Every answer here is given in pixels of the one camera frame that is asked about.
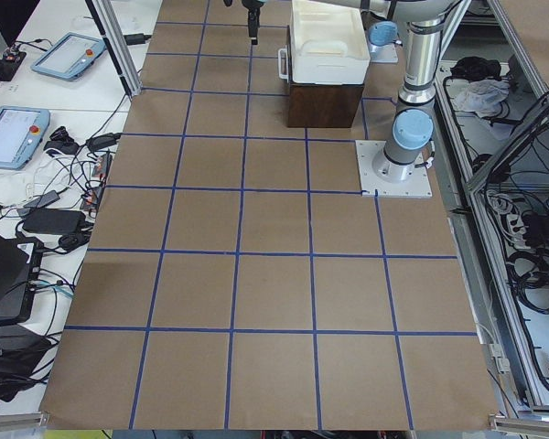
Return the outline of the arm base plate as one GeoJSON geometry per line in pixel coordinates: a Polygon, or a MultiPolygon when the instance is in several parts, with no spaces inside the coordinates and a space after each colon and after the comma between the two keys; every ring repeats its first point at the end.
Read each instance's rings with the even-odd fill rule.
{"type": "Polygon", "coordinates": [[[396,64],[398,62],[398,54],[394,43],[389,43],[384,46],[377,46],[372,43],[368,44],[371,63],[376,64],[396,64]]]}
{"type": "Polygon", "coordinates": [[[423,154],[412,164],[396,165],[384,154],[385,141],[357,140],[361,194],[369,198],[431,198],[423,154]]]}

